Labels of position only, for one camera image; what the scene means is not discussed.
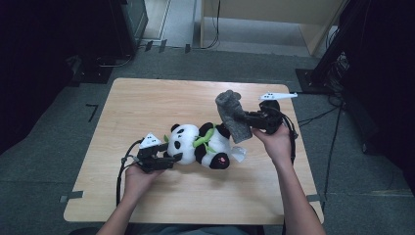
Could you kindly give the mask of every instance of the panda plush toy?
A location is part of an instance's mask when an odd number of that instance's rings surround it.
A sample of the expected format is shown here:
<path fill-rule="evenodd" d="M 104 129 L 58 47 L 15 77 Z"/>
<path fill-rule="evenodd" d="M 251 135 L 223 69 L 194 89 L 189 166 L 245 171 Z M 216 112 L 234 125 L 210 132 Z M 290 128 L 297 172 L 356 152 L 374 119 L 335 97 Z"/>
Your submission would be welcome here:
<path fill-rule="evenodd" d="M 174 156 L 182 154 L 178 162 L 188 165 L 196 161 L 212 169 L 225 169 L 229 166 L 231 155 L 230 132 L 224 124 L 205 123 L 201 128 L 193 124 L 174 124 L 171 127 L 167 151 L 164 154 Z"/>

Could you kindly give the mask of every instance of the white tag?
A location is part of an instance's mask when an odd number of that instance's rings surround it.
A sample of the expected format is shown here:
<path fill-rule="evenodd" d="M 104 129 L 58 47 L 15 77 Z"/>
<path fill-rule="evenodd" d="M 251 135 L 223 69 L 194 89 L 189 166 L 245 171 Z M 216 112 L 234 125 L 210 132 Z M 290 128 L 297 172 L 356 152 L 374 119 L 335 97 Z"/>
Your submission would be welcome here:
<path fill-rule="evenodd" d="M 236 159 L 236 161 L 238 161 L 238 163 L 241 163 L 247 155 L 247 150 L 239 146 L 234 146 L 232 148 L 231 154 Z"/>
<path fill-rule="evenodd" d="M 149 148 L 149 147 L 159 145 L 160 143 L 161 143 L 161 141 L 156 136 L 154 136 L 152 132 L 150 132 L 146 136 L 146 138 L 144 138 L 143 142 L 141 142 L 139 147 L 140 147 L 140 149 L 145 149 L 145 148 Z"/>

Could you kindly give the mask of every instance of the black tape mark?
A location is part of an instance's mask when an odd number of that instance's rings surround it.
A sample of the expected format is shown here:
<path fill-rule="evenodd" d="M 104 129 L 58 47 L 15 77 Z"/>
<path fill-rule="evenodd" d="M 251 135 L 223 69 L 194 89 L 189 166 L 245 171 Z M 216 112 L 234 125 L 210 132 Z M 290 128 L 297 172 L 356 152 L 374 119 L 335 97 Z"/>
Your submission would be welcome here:
<path fill-rule="evenodd" d="M 152 49 L 152 46 L 153 46 L 153 41 L 149 41 L 146 45 L 146 52 L 150 51 Z"/>
<path fill-rule="evenodd" d="M 161 42 L 159 53 L 164 52 L 165 44 L 167 44 L 167 39 L 165 39 Z"/>
<path fill-rule="evenodd" d="M 83 197 L 83 191 L 70 192 L 67 195 L 61 196 L 60 203 L 67 203 L 69 199 L 78 199 Z"/>
<path fill-rule="evenodd" d="M 189 53 L 190 52 L 190 44 L 186 44 L 186 49 L 184 50 L 184 53 Z"/>
<path fill-rule="evenodd" d="M 94 107 L 94 111 L 92 112 L 91 117 L 89 118 L 88 122 L 91 122 L 92 118 L 94 118 L 95 113 L 97 113 L 98 110 L 98 105 L 90 105 L 90 104 L 86 104 L 86 107 Z"/>

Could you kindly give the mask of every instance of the human hand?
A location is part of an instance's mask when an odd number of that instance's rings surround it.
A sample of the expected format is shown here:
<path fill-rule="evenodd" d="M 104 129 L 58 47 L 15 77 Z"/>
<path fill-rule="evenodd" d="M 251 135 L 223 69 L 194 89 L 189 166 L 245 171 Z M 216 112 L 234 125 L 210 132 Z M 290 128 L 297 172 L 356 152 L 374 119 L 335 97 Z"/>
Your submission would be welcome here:
<path fill-rule="evenodd" d="M 269 135 L 259 129 L 252 129 L 253 134 L 262 141 L 275 166 L 291 164 L 291 141 L 289 128 L 281 124 L 278 130 Z"/>
<path fill-rule="evenodd" d="M 122 199 L 137 204 L 153 181 L 163 172 L 164 170 L 156 170 L 152 173 L 145 173 L 137 164 L 133 164 L 125 171 L 124 196 Z"/>

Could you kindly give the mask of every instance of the black stand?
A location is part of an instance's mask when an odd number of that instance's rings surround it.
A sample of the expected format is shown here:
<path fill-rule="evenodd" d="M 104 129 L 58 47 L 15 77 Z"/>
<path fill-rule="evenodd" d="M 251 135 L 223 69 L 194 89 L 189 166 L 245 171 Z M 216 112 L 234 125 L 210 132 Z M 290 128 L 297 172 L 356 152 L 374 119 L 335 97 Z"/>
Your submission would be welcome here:
<path fill-rule="evenodd" d="M 79 86 L 80 83 L 107 84 L 112 71 L 112 67 L 100 67 L 96 60 L 84 57 L 70 85 Z"/>
<path fill-rule="evenodd" d="M 325 87 L 326 74 L 330 69 L 331 65 L 339 58 L 342 54 L 342 42 L 346 40 L 348 32 L 356 25 L 356 20 L 359 14 L 364 11 L 364 6 L 369 0 L 356 1 L 353 8 L 350 10 L 348 18 L 345 23 L 339 29 L 326 53 L 318 63 L 314 70 L 300 70 L 296 69 L 297 79 L 299 80 L 303 93 L 310 94 L 327 94 L 333 93 L 332 90 Z"/>

